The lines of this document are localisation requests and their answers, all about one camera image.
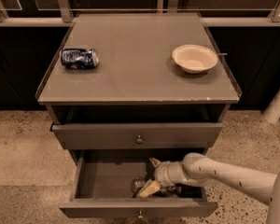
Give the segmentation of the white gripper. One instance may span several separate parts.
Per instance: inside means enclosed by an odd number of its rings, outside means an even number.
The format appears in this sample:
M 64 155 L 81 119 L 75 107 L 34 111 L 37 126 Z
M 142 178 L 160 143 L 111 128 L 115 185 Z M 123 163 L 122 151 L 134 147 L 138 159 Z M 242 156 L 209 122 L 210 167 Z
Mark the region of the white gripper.
M 155 180 L 149 179 L 148 182 L 139 190 L 138 198 L 147 198 L 161 190 L 161 187 L 171 187 L 178 184 L 181 180 L 181 166 L 179 161 L 163 161 L 160 162 L 155 158 L 149 158 L 153 167 Z

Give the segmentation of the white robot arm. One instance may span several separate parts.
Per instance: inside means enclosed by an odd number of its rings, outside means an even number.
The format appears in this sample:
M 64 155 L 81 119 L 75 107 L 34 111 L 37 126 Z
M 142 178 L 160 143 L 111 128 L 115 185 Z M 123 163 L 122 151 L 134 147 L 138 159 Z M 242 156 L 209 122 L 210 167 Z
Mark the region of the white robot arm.
M 280 173 L 272 174 L 215 161 L 199 153 L 189 153 L 182 161 L 152 158 L 154 178 L 139 190 L 147 198 L 177 184 L 202 187 L 214 179 L 268 206 L 266 224 L 280 224 Z

